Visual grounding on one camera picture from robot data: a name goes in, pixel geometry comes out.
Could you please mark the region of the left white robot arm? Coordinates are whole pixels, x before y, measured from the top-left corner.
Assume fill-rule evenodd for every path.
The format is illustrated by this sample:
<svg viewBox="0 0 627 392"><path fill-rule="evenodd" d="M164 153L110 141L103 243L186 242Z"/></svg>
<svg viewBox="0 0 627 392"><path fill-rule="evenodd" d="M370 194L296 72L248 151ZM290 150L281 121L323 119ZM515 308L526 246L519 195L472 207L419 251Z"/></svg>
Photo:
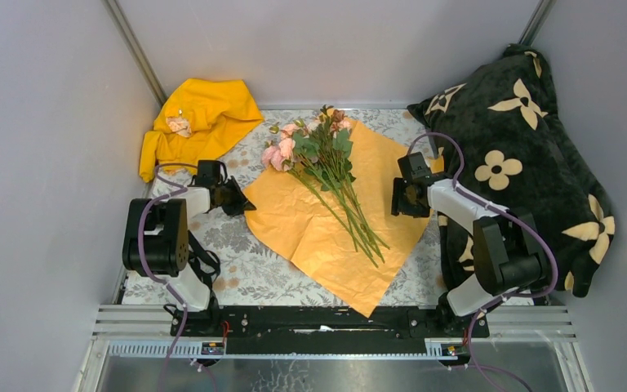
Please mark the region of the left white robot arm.
<svg viewBox="0 0 627 392"><path fill-rule="evenodd" d="M134 198L127 214L122 264L128 271L162 285L180 310L191 312L189 325L209 336L220 327L213 283L220 260L205 249L189 229L189 219L220 209L226 216L255 210L236 179L218 160L200 160L195 173L182 183L155 169L157 181L167 186L154 198Z"/></svg>

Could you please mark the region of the orange wrapping paper sheet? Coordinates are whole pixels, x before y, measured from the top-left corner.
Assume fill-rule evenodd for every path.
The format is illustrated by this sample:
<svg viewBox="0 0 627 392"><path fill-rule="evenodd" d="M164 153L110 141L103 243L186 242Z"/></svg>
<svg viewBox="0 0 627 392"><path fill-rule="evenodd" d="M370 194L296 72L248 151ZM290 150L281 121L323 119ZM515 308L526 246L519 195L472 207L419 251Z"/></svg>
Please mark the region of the orange wrapping paper sheet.
<svg viewBox="0 0 627 392"><path fill-rule="evenodd" d="M342 207L328 192L326 208L293 175L267 168L245 189L256 206L246 213L249 230L266 247L290 261L311 279L368 317L379 305L396 274L420 241L429 219L392 216L397 161L407 147L358 120L352 122L353 183L362 211L384 241L384 258L371 262L354 250L343 228Z"/></svg>

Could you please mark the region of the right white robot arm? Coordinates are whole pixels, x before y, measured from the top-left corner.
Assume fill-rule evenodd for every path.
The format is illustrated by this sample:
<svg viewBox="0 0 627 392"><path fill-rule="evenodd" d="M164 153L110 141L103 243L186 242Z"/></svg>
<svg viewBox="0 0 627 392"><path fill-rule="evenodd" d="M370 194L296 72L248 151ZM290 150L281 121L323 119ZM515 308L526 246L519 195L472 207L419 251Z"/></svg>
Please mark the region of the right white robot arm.
<svg viewBox="0 0 627 392"><path fill-rule="evenodd" d="M515 212L469 191L457 180L433 174L424 156L398 160L391 213L427 217L441 213L463 227L473 241L474 272L447 294L446 308L435 315L437 329L456 336L468 316L485 310L497 298L550 278L556 262L536 232L531 214Z"/></svg>

